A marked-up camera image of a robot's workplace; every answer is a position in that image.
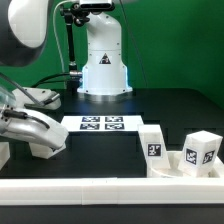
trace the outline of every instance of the green wall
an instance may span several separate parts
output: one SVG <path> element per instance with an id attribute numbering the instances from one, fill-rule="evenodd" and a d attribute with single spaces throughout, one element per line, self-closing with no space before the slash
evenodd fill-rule
<path id="1" fill-rule="evenodd" d="M 197 89 L 224 108 L 224 1 L 139 0 L 126 4 L 125 9 L 142 57 L 148 87 Z M 130 84 L 144 88 L 141 66 L 120 6 L 110 14 L 124 27 L 123 60 L 128 66 Z M 57 27 L 67 60 L 66 32 L 60 16 Z M 87 57 L 86 32 L 84 28 L 75 28 L 74 33 L 77 63 L 81 67 Z M 61 72 L 52 19 L 47 46 L 41 57 L 30 66 L 1 67 L 1 71 L 23 86 Z M 43 87 L 63 88 L 63 85 Z"/>

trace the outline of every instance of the cable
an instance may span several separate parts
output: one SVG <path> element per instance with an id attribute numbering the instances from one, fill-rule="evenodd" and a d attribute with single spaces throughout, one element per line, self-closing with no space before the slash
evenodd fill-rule
<path id="1" fill-rule="evenodd" d="M 38 82 L 36 82 L 35 84 L 33 84 L 31 87 L 32 88 L 36 88 L 37 86 L 39 86 L 40 84 L 42 84 L 46 80 L 53 79 L 53 78 L 57 78 L 57 77 L 61 77 L 61 76 L 69 76 L 69 75 L 70 75 L 69 73 L 61 73 L 61 74 L 50 75 L 50 76 L 47 76 L 47 77 L 39 80 Z"/>
<path id="2" fill-rule="evenodd" d="M 130 36 L 130 38 L 132 40 L 132 43 L 134 45 L 134 49 L 135 49 L 135 52 L 137 54 L 137 58 L 138 58 L 138 61 L 139 61 L 139 64 L 140 64 L 140 67 L 141 67 L 141 70 L 142 70 L 142 75 L 143 75 L 143 79 L 144 79 L 144 82 L 145 82 L 145 86 L 146 86 L 146 88 L 148 88 L 148 81 L 147 81 L 147 78 L 146 78 L 145 68 L 143 66 L 143 61 L 142 61 L 141 54 L 139 52 L 139 49 L 138 49 L 138 46 L 137 46 L 134 34 L 133 34 L 133 32 L 131 30 L 131 27 L 129 25 L 129 22 L 128 22 L 128 19 L 127 19 L 127 16 L 126 16 L 126 12 L 125 12 L 122 0 L 119 0 L 119 2 L 120 2 L 121 9 L 122 9 L 124 21 L 125 21 L 125 24 L 126 24 L 126 27 L 127 27 L 127 30 L 128 30 L 128 34 L 129 34 L 129 36 Z"/>
<path id="3" fill-rule="evenodd" d="M 49 83 L 57 83 L 57 82 L 65 82 L 66 80 L 56 80 L 56 81 L 46 81 L 46 82 L 40 82 L 39 85 L 49 84 Z"/>
<path id="4" fill-rule="evenodd" d="M 3 115 L 7 118 L 16 118 L 16 119 L 22 119 L 22 120 L 26 120 L 26 119 L 31 119 L 34 120 L 42 125 L 44 125 L 47 129 L 50 128 L 49 124 L 47 124 L 45 121 L 34 117 L 34 116 L 30 116 L 29 114 L 25 113 L 25 112 L 19 112 L 19 111 L 15 111 L 15 110 L 4 110 L 3 111 Z"/>
<path id="5" fill-rule="evenodd" d="M 43 102 L 38 101 L 37 99 L 35 99 L 32 95 L 30 95 L 22 86 L 20 86 L 17 82 L 14 82 L 13 80 L 11 80 L 9 77 L 3 75 L 0 72 L 0 77 L 2 79 L 4 79 L 5 81 L 9 82 L 10 84 L 12 84 L 13 86 L 15 86 L 16 88 L 18 88 L 22 93 L 24 93 L 27 97 L 29 97 L 35 104 L 43 107 L 45 104 Z"/>
<path id="6" fill-rule="evenodd" d="M 56 12 L 57 12 L 58 8 L 59 8 L 62 4 L 70 3 L 70 2 L 72 2 L 72 3 L 78 3 L 77 0 L 67 0 L 67 1 L 62 1 L 62 2 L 58 3 L 58 4 L 55 6 L 55 8 L 54 8 L 54 14 L 53 14 L 53 29 L 54 29 L 54 36 L 55 36 L 55 40 L 56 40 L 56 43 L 57 43 L 58 53 L 59 53 L 59 56 L 60 56 L 62 72 L 65 72 L 65 63 L 64 63 L 63 56 L 62 56 L 61 45 L 60 45 L 60 42 L 59 42 L 58 32 L 57 32 L 57 28 L 56 28 Z"/>

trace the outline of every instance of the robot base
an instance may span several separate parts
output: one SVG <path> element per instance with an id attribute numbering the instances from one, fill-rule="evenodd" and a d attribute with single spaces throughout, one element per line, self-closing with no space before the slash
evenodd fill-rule
<path id="1" fill-rule="evenodd" d="M 94 102 L 116 102 L 130 99 L 133 96 L 133 91 L 125 92 L 117 95 L 93 95 L 88 93 L 78 92 L 80 99 L 94 101 Z"/>

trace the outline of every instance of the white cube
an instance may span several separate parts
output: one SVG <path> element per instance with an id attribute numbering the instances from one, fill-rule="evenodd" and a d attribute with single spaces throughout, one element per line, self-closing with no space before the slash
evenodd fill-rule
<path id="1" fill-rule="evenodd" d="M 138 133 L 148 169 L 170 169 L 160 125 L 139 125 Z"/>
<path id="2" fill-rule="evenodd" d="M 199 131 L 186 137 L 178 169 L 193 177 L 208 174 L 219 151 L 222 137 Z"/>

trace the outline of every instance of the black cable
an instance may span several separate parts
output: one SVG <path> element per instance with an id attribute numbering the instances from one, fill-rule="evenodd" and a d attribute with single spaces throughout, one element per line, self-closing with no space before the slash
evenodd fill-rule
<path id="1" fill-rule="evenodd" d="M 23 94 L 25 94 L 28 98 L 30 98 L 35 104 L 43 107 L 44 103 L 38 101 L 37 99 L 35 99 L 32 95 L 30 95 L 22 86 L 20 86 L 17 82 L 13 81 L 12 79 L 10 79 L 9 77 L 7 77 L 6 75 L 0 73 L 0 77 L 2 79 L 4 79 L 5 81 L 7 81 L 8 83 L 10 83 L 11 85 L 15 86 L 16 88 L 18 88 Z"/>
<path id="2" fill-rule="evenodd" d="M 60 74 L 55 74 L 55 75 L 50 75 L 50 76 L 47 76 L 41 80 L 39 80 L 38 82 L 36 82 L 35 84 L 33 84 L 31 86 L 31 88 L 36 88 L 38 85 L 40 85 L 40 83 L 43 83 L 44 81 L 46 80 L 49 80 L 49 79 L 53 79 L 53 78 L 57 78 L 57 77 L 61 77 L 61 76 L 69 76 L 70 74 L 69 73 L 60 73 Z"/>
<path id="3" fill-rule="evenodd" d="M 132 40 L 132 43 L 134 45 L 134 49 L 135 49 L 135 52 L 137 54 L 137 58 L 138 58 L 138 61 L 139 61 L 139 64 L 140 64 L 140 67 L 141 67 L 141 70 L 142 70 L 142 75 L 143 75 L 143 78 L 144 78 L 145 86 L 146 86 L 146 88 L 148 88 L 148 81 L 147 81 L 147 78 L 146 78 L 145 68 L 143 66 L 143 61 L 142 61 L 142 57 L 141 57 L 141 54 L 140 54 L 139 49 L 138 49 L 138 45 L 136 43 L 134 34 L 133 34 L 133 32 L 131 30 L 131 27 L 129 25 L 129 22 L 128 22 L 128 19 L 127 19 L 127 15 L 126 15 L 126 12 L 125 12 L 122 0 L 119 0 L 119 2 L 120 2 L 120 5 L 121 5 L 124 21 L 125 21 L 125 24 L 126 24 L 126 27 L 127 27 L 128 33 L 129 33 L 129 36 L 131 37 L 131 40 Z"/>
<path id="4" fill-rule="evenodd" d="M 43 121 L 37 117 L 30 116 L 25 112 L 19 112 L 19 111 L 15 111 L 15 110 L 6 109 L 3 111 L 3 115 L 8 118 L 11 117 L 11 118 L 22 119 L 22 120 L 31 119 L 31 120 L 34 120 L 34 121 L 44 125 L 47 129 L 50 128 L 50 126 L 45 121 Z"/>
<path id="5" fill-rule="evenodd" d="M 39 86 L 39 85 L 43 85 L 43 84 L 57 83 L 57 82 L 66 82 L 66 80 L 38 82 L 38 84 L 37 84 L 35 87 L 37 87 L 37 86 Z"/>

